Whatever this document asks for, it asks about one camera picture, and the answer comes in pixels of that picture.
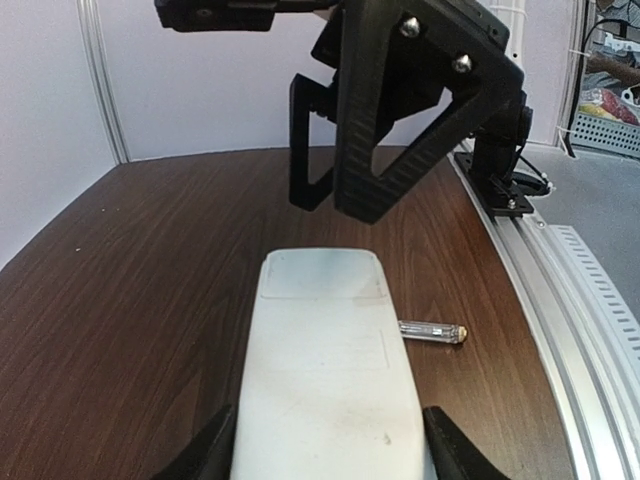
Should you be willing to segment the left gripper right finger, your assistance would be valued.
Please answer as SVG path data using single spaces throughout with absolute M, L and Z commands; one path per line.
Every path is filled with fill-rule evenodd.
M 427 407 L 422 415 L 429 450 L 439 479 L 509 480 L 442 408 Z

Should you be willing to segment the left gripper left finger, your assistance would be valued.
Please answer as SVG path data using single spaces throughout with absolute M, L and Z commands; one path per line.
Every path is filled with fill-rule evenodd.
M 223 406 L 166 467 L 152 476 L 163 479 L 224 480 L 230 476 L 235 409 Z

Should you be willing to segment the clear handle screwdriver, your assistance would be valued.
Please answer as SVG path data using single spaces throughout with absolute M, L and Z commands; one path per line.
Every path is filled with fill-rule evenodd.
M 468 338 L 465 326 L 400 320 L 398 326 L 405 339 L 448 345 L 461 345 Z

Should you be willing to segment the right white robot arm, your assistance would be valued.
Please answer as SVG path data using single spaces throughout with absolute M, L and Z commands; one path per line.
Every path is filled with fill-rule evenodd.
M 506 53 L 509 30 L 476 1 L 341 1 L 313 49 L 329 85 L 290 85 L 289 199 L 373 224 L 459 142 L 473 138 L 469 173 L 494 214 L 515 215 L 512 173 L 532 112 L 524 74 Z M 382 172 L 376 146 L 406 117 L 450 104 Z

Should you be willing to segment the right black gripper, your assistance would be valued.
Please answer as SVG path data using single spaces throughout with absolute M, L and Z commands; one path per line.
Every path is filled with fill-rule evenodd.
M 335 207 L 385 216 L 462 140 L 472 170 L 512 183 L 524 143 L 524 74 L 510 31 L 478 1 L 281 1 L 330 12 L 312 50 L 337 65 Z

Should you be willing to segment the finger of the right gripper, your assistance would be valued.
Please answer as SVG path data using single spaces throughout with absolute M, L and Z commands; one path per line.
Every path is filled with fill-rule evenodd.
M 309 181 L 310 116 L 337 123 L 337 88 L 296 74 L 289 89 L 289 202 L 314 211 L 333 191 L 333 167 Z

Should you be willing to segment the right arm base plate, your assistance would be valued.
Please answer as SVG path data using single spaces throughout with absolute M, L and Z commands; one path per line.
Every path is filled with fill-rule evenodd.
M 456 152 L 454 161 L 490 218 L 522 218 L 534 213 L 533 205 L 517 184 L 505 184 L 494 177 L 486 177 L 473 171 L 471 153 Z

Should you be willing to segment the white remote control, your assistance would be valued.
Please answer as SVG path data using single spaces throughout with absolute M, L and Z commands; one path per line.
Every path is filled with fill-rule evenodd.
M 234 479 L 432 479 L 383 267 L 367 250 L 280 249 L 261 267 Z

